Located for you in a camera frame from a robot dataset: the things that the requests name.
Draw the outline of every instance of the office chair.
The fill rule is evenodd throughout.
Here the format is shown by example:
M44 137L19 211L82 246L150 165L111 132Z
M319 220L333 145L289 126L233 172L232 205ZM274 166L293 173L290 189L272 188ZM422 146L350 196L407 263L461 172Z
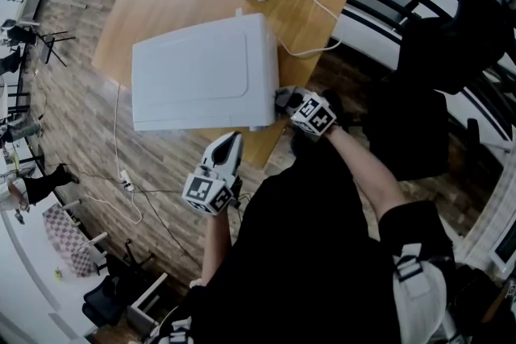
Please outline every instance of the office chair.
M106 257L106 264L98 267L98 271L107 267L109 275L84 295L82 312L97 327L117 325L127 306L136 301L155 281L155 277L142 268L154 258L154 254L138 263L131 252L130 244L131 240L128 239L125 243L127 255L124 260L113 255Z
M364 123L371 152L398 180L447 171L448 113L444 95L436 91L460 92L513 42L497 0L459 0L451 21L408 23L397 70L377 85Z

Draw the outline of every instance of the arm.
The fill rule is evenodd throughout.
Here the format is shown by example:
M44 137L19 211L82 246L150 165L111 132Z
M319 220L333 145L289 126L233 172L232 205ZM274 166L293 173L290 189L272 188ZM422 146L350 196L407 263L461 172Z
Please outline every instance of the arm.
M204 259L202 261L202 285L207 285L211 277L231 248L227 209L216 217L208 217Z
M27 201L25 201L25 198L23 197L23 194L18 190L18 188L15 187L15 185L11 182L7 182L7 188L9 189L9 193L15 197L16 201L21 206L27 206Z
M377 221L388 210L407 203L389 169L340 126L332 126L326 137L342 156L355 182L371 202Z

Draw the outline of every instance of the desk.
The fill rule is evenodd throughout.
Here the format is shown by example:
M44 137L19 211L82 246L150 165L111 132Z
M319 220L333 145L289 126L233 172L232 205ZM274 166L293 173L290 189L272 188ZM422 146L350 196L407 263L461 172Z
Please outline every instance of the desk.
M339 14L347 0L319 0ZM132 45L142 40L199 23L261 12L272 32L293 52L323 48L330 39L335 20L311 0L117 0L102 31L93 66L105 76L131 88ZM304 86L320 54L307 59L288 55L278 49L281 85ZM243 158L262 168L272 152L285 122L276 122L264 131L243 128ZM228 130L200 130L208 139L216 139Z

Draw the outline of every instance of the wooden floor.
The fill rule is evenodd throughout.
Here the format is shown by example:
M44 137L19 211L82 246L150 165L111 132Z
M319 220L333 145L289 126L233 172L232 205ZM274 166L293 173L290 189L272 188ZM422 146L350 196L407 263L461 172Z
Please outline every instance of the wooden floor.
M68 67L64 67L55 58L51 58L48 65L42 65L34 59L41 45L31 54L31 63L25 76L25 88L32 93L31 116L35 118L43 112L45 114L44 136L31 139L31 144L41 145L47 165L64 162L70 164L76 172L113 179L116 177L113 131L117 85L96 73L90 62L114 0L74 1L87 4L88 8L81 10L46 3L38 13L42 32L70 31L77 38L57 44L56 47ZM310 85L316 90L327 86L337 89L343 96L346 108L359 116L366 111L367 90L372 81L367 66L368 61L357 60L353 53L325 53ZM353 128L352 133L360 137L360 128ZM265 177L291 165L293 156L289 151L290 134L290 131L285 132L264 171L242 165L239 173L243 179L243 192L254 193ZM131 224L108 205L99 202L86 199L77 209L77 216L92 236L104 230L109 233L104 243L108 251L116 255L123 254L123 243L131 238L139 257L149 251L154 252L156 259L153 269L170 274L172 286L179 293L184 293L189 282L201 274L205 230L203 218L183 206L179 192L186 174L193 171L207 144L205 139L185 131L134 132L131 95L123 90L120 92L120 167L130 172L140 189L167 191L149 193L149 200L176 240L195 261L171 239L142 193L135 195L135 203L144 215L139 225ZM448 174L435 179L404 183L403 188L411 199L434 200L439 212L451 225L465 233L488 200L499 172L487 172L488 166L479 168L475 174L466 174L464 146L454 137L451 139L450 162ZM132 219L137 218L131 206L131 197L120 184L84 174L79 176L80 185L69 184L57 190L65 201L89 194L111 202ZM377 236L376 224L367 202L364 203L364 209L371 222L371 234ZM235 237L239 229L239 216L234 210L230 212L230 221L231 232Z

